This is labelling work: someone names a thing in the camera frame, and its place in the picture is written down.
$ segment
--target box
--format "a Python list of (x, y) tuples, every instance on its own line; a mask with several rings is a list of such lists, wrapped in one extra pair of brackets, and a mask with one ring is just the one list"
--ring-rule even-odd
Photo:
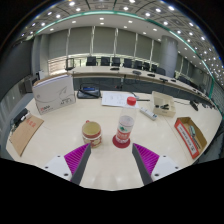
[[(197, 147), (196, 143), (194, 142), (193, 138), (191, 137), (189, 133), (189, 126), (192, 125), (195, 130), (195, 139), (198, 142), (200, 148)], [(207, 141), (202, 134), (201, 130), (197, 127), (197, 125), (191, 120), (190, 117), (179, 117), (176, 120), (176, 123), (174, 127), (177, 129), (178, 133), (184, 140), (191, 157), (194, 159), (198, 155), (200, 155), (201, 152), (205, 149), (205, 146), (207, 145)]]
[(154, 101), (154, 105), (159, 105), (159, 106), (163, 106), (168, 104), (168, 108), (169, 110), (164, 110), (162, 108), (157, 108), (154, 106), (153, 108), (153, 113), (154, 114), (161, 114), (161, 115), (165, 115), (168, 117), (173, 117), (176, 113), (176, 108), (174, 105), (174, 100), (172, 96), (166, 95), (166, 94), (162, 94), (162, 93), (158, 93), (155, 91), (152, 91), (152, 97), (153, 97), (153, 101)]
[(33, 95), (40, 114), (73, 104), (73, 78), (64, 73), (39, 80), (33, 85)]

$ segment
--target white table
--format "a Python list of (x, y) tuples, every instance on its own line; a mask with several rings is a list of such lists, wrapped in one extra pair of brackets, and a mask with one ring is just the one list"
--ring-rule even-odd
[[(116, 70), (110, 70), (112, 67), (111, 66), (85, 66), (85, 67), (77, 67), (72, 70), (70, 70), (68, 73), (72, 74), (74, 78), (84, 78), (84, 77), (117, 77), (117, 78), (123, 78), (124, 75), (126, 75), (127, 78), (134, 78), (135, 74), (133, 74), (133, 68), (124, 68), (124, 67), (119, 67), (119, 71)], [(194, 94), (196, 96), (199, 96), (203, 99), (206, 99), (209, 101), (212, 105), (212, 101), (201, 91), (196, 90), (192, 87), (189, 86), (183, 82), (180, 82), (179, 80), (176, 80), (176, 82), (172, 82), (171, 80), (174, 78), (170, 78), (167, 76), (159, 75), (156, 73), (148, 72), (148, 71), (141, 71), (141, 70), (136, 70), (140, 71), (140, 79), (142, 81), (149, 81), (152, 83), (157, 83), (157, 84), (164, 84), (166, 86), (182, 89), (186, 92), (189, 92), (191, 94)], [(147, 74), (154, 74), (155, 77), (147, 76)], [(160, 78), (168, 80), (168, 82), (163, 83)]]
[[(150, 94), (138, 93), (137, 95), (142, 99), (151, 99)], [(189, 103), (181, 99), (175, 101)], [(152, 111), (152, 101), (138, 101), (138, 104)], [(122, 108), (102, 106), (101, 99), (76, 99), (73, 105), (41, 116), (33, 99), (26, 108), (33, 115), (43, 119), (44, 123), (34, 134), (21, 157), (9, 140), (6, 148), (15, 161), (42, 168), (56, 155), (65, 155), (84, 145), (82, 125), (86, 120), (96, 121), (102, 128), (103, 143), (98, 148), (91, 149), (92, 153), (80, 185), (103, 190), (138, 188), (143, 186), (143, 182), (132, 155), (132, 143), (140, 144), (159, 155), (165, 154), (184, 168), (193, 164), (198, 157), (195, 160), (191, 158), (186, 145), (174, 128), (176, 118), (191, 117), (204, 134), (208, 142), (207, 146), (222, 120), (218, 110), (203, 108), (201, 105), (198, 112), (190, 105), (175, 103), (175, 107), (176, 115), (173, 118), (158, 115), (156, 121), (137, 111), (130, 136), (131, 145), (119, 149), (113, 145), (112, 137), (116, 134)]]

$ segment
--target brown box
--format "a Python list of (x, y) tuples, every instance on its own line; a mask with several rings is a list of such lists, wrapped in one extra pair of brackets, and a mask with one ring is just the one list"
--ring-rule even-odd
[[(193, 138), (190, 135), (189, 126), (193, 126), (195, 130), (195, 139), (198, 142), (199, 147), (197, 147), (196, 143), (194, 142)], [(198, 155), (200, 155), (201, 152), (203, 152), (205, 146), (207, 145), (207, 141), (202, 134), (201, 130), (197, 127), (197, 125), (191, 120), (190, 117), (179, 117), (176, 120), (175, 128), (177, 129), (178, 133), (184, 140), (191, 157), (194, 159)]]

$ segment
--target black chair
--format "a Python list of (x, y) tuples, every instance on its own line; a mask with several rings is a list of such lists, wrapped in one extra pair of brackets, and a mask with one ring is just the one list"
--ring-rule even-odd
[(185, 83), (185, 84), (188, 84), (188, 83), (187, 83), (188, 80), (185, 79), (183, 76), (179, 76), (179, 77), (178, 77), (178, 80), (179, 80), (180, 82), (183, 82), (183, 83)]
[(118, 66), (118, 67), (120, 67), (120, 64), (121, 64), (120, 58), (116, 58), (116, 57), (113, 57), (112, 58), (112, 66)]
[(87, 57), (86, 66), (96, 66), (98, 63), (96, 62), (96, 57)]
[(164, 75), (164, 76), (166, 76), (166, 70), (163, 69), (163, 68), (160, 68), (160, 67), (157, 67), (157, 68), (156, 68), (156, 73), (157, 73), (157, 74), (160, 74), (160, 75)]
[(125, 58), (125, 59), (124, 59), (123, 66), (124, 66), (125, 68), (131, 68), (131, 67), (132, 67), (132, 60), (131, 60), (131, 59), (127, 59), (127, 58)]
[(149, 68), (150, 68), (149, 63), (144, 62), (144, 63), (143, 63), (143, 70), (144, 70), (144, 71), (148, 71), (148, 72), (149, 72)]
[(156, 69), (157, 69), (157, 65), (152, 64), (151, 72), (156, 72)]
[(75, 66), (74, 66), (74, 58), (67, 58), (66, 59), (66, 71), (72, 70)]
[(142, 62), (141, 61), (135, 61), (134, 68), (142, 70)]
[(109, 57), (101, 57), (101, 66), (110, 66), (110, 58)]

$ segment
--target cup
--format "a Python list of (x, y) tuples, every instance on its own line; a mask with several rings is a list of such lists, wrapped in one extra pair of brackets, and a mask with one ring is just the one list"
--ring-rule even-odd
[(91, 148), (96, 148), (102, 143), (101, 127), (97, 122), (86, 121), (82, 126), (84, 143), (91, 143)]

